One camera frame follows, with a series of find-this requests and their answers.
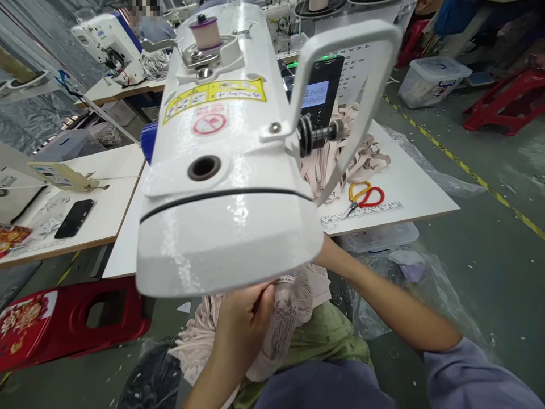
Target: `pink lace fabric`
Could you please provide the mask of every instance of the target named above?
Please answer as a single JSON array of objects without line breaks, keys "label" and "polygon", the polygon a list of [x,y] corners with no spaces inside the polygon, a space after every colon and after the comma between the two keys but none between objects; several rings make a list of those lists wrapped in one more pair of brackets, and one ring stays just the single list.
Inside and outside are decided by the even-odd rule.
[{"label": "pink lace fabric", "polygon": [[[253,382],[264,381],[282,365],[295,328],[308,322],[312,310],[331,298],[327,271],[309,264],[275,282],[275,308],[263,347],[246,372]],[[184,379],[193,386],[204,369],[214,344],[217,318],[224,295],[208,295],[197,307],[195,318],[180,332],[177,347],[169,353],[180,360]],[[229,407],[238,387],[225,402]]]}]

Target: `concrete floor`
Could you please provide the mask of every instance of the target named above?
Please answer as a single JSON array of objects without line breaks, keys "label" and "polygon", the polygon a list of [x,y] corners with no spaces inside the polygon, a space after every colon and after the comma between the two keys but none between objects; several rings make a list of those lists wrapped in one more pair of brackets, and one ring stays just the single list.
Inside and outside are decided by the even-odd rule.
[{"label": "concrete floor", "polygon": [[[395,104],[399,104],[397,87],[391,84],[386,90]],[[505,195],[512,206],[545,228],[544,120],[534,121],[517,137],[505,137],[490,129],[468,133],[461,127],[461,112],[481,95],[482,92],[457,91],[436,109],[410,111],[401,105],[401,111]],[[473,182],[385,101],[381,102],[375,119],[406,134],[440,172]],[[453,199],[460,211],[416,223],[420,231],[418,245],[439,256],[462,305],[489,337],[490,348],[505,367],[545,399],[542,382],[545,258],[540,256],[545,249],[544,242],[489,193],[471,199]],[[71,257],[69,254],[45,260],[20,296],[53,287]],[[87,266],[94,257],[93,249],[82,252],[63,285],[87,281]],[[152,327],[145,338],[174,337],[188,319],[188,314],[176,311],[185,301],[158,300]],[[0,407],[64,408],[75,403],[81,408],[115,407],[125,379],[137,362],[141,341],[16,372],[0,394]],[[369,345],[383,390],[395,398],[401,408],[428,407],[426,373],[418,356],[392,333],[370,341]],[[391,348],[397,349],[397,359],[391,357]]]}]

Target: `red plastic stool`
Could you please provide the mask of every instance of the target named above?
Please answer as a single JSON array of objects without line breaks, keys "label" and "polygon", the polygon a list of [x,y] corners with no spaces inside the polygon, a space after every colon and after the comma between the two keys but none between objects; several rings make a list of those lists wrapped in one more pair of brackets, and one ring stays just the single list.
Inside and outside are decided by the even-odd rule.
[{"label": "red plastic stool", "polygon": [[420,47],[419,43],[422,38],[422,32],[428,23],[429,20],[417,20],[407,29],[403,37],[403,42],[406,41],[406,44],[402,46],[402,50],[397,55],[396,68],[406,66],[420,56],[422,47]]},{"label": "red plastic stool", "polygon": [[545,112],[545,70],[530,64],[507,77],[479,99],[464,114],[471,116],[464,128],[475,131],[493,123],[509,127],[508,136]]},{"label": "red plastic stool", "polygon": [[[118,322],[88,327],[92,306],[109,301],[110,307],[114,296],[123,302]],[[142,336],[151,324],[141,316],[143,300],[135,278],[124,277],[44,290],[10,304],[0,314],[0,372],[85,355]]]}]

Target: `black stripe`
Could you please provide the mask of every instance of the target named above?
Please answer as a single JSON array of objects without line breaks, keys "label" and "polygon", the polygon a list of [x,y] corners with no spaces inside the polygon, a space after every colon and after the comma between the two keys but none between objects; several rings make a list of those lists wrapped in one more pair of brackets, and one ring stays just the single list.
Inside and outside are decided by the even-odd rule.
[{"label": "black stripe", "polygon": [[252,188],[252,187],[248,187],[248,188],[245,188],[245,189],[229,189],[229,190],[222,190],[222,191],[219,191],[219,192],[203,193],[201,195],[192,196],[192,197],[183,198],[183,199],[178,199],[176,201],[173,201],[173,202],[170,202],[170,203],[167,203],[167,204],[163,204],[162,206],[159,206],[159,207],[153,209],[148,214],[142,216],[142,218],[140,219],[140,224],[142,224],[146,219],[149,219],[151,216],[156,215],[157,213],[160,213],[163,210],[170,209],[171,207],[185,205],[187,203],[197,202],[197,201],[200,201],[200,200],[211,199],[211,198],[214,198],[214,197],[231,196],[231,195],[239,195],[239,194],[250,194],[250,193],[291,194],[291,195],[299,196],[300,198],[303,198],[303,199],[308,200],[310,202],[314,202],[313,199],[310,199],[310,198],[306,197],[305,195],[303,195],[303,194],[301,194],[301,193],[299,193],[297,191],[294,191],[294,190],[263,189],[263,188]]}]

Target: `green clothing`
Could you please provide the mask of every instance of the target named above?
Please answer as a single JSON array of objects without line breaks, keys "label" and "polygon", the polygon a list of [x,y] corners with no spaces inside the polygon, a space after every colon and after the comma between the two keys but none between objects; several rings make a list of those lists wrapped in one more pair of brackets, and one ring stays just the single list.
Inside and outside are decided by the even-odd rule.
[{"label": "green clothing", "polygon": [[[373,368],[367,343],[354,333],[354,327],[343,313],[330,302],[312,311],[306,324],[295,329],[290,349],[279,371],[307,361],[360,361]],[[245,379],[233,402],[234,409],[251,409],[264,382]]]}]

